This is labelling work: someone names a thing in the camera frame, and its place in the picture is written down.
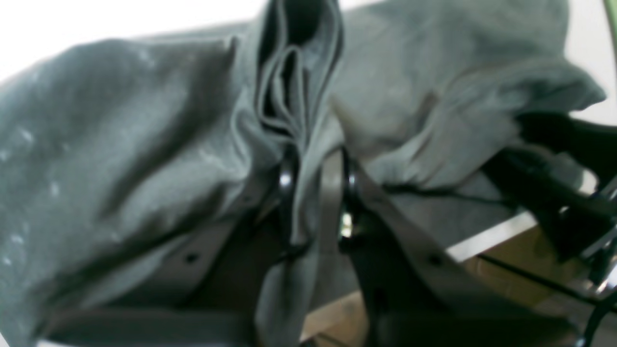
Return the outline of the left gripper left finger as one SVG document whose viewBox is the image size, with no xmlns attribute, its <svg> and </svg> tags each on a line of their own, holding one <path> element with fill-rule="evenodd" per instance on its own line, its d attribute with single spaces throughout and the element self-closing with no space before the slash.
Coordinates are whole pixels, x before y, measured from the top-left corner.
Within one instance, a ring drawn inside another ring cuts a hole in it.
<svg viewBox="0 0 617 347">
<path fill-rule="evenodd" d="M 190 234 L 135 289 L 55 315 L 45 343 L 61 347 L 256 347 L 254 314 L 272 265 L 302 254 L 292 242 L 296 154 L 256 176 L 240 209 Z"/>
</svg>

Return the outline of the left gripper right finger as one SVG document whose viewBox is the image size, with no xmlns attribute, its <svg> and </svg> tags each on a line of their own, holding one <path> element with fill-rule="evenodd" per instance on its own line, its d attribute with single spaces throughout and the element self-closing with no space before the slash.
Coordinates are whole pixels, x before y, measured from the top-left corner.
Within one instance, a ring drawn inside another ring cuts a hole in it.
<svg viewBox="0 0 617 347">
<path fill-rule="evenodd" d="M 322 163 L 321 230 L 350 259 L 367 347 L 575 347 L 568 319 L 503 298 L 407 220 L 344 149 Z"/>
</svg>

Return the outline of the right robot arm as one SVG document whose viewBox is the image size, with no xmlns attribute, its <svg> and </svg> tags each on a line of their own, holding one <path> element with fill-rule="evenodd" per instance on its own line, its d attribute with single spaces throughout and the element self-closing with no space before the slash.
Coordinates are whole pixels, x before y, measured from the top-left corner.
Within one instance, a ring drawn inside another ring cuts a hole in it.
<svg viewBox="0 0 617 347">
<path fill-rule="evenodd" d="M 589 264 L 588 281 L 603 293 L 616 269 L 616 127 L 560 113 L 525 113 L 516 122 L 524 146 L 500 151 L 483 172 L 533 215 L 558 261 L 579 257 Z M 569 155 L 597 179 L 593 192 L 584 196 L 558 180 L 549 160 L 526 145 Z"/>
</svg>

